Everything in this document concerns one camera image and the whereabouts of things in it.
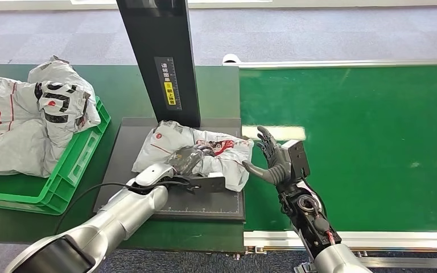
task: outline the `package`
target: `package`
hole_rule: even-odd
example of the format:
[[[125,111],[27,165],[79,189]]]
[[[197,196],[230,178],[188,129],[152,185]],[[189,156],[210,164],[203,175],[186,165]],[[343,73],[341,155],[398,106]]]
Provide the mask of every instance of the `package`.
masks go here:
[[[142,172],[154,163],[164,163],[174,151],[195,144],[210,146],[216,156],[205,156],[202,164],[193,169],[194,174],[206,176],[212,172],[221,172],[225,176],[227,189],[239,192],[244,188],[249,173],[242,166],[242,161],[252,158],[252,140],[200,131],[182,126],[175,121],[162,121],[157,128],[149,132],[132,171]]]
[[[93,87],[78,75],[67,61],[53,56],[49,61],[29,71],[27,79],[28,82],[34,83],[52,81],[81,86],[83,91],[89,94],[89,98],[86,103],[83,122],[79,124],[78,131],[84,131],[101,123],[100,115],[96,109],[96,96]]]
[[[40,119],[1,123],[0,175],[49,176],[43,162],[46,150],[50,149],[50,140]]]
[[[78,132],[88,97],[78,85],[0,77],[0,175],[49,177]]]

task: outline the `sticker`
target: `sticker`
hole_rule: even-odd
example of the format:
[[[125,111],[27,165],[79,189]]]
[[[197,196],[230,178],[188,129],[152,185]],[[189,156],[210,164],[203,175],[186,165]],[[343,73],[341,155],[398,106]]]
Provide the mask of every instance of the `sticker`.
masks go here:
[[[172,57],[155,57],[158,77],[163,86],[165,104],[168,110],[181,110],[180,93]]]

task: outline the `gray carpet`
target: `gray carpet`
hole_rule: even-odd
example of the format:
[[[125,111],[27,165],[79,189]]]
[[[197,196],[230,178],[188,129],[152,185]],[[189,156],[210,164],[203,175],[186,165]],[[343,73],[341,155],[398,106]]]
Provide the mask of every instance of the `gray carpet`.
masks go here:
[[[243,61],[437,59],[437,8],[191,10],[197,65]],[[136,64],[117,10],[0,12],[0,64]],[[25,246],[0,245],[0,272]],[[102,272],[291,272],[304,253],[248,255],[117,250]],[[388,270],[375,272],[437,272]]]

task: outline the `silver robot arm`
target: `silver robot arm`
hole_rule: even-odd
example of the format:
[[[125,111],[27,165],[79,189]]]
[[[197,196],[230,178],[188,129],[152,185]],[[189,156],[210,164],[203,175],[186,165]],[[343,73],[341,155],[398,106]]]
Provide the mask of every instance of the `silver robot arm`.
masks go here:
[[[371,273],[341,243],[341,237],[329,224],[320,196],[306,182],[310,174],[302,141],[290,140],[283,145],[262,126],[258,127],[257,143],[267,159],[268,169],[242,162],[252,173],[275,185],[281,211],[289,217],[301,238],[310,263],[296,267],[296,273]]]
[[[149,187],[173,175],[170,165],[153,164],[126,185]],[[103,260],[160,210],[167,199],[168,190],[163,185],[154,187],[146,195],[122,188],[93,218],[35,242],[20,253],[5,272],[97,272]]]

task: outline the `green crate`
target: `green crate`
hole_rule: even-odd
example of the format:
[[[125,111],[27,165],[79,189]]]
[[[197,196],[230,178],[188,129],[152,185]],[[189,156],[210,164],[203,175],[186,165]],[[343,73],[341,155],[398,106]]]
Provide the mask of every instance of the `green crate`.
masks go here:
[[[96,100],[101,123],[73,136],[49,178],[0,176],[0,208],[53,215],[66,210],[111,120],[100,99]]]

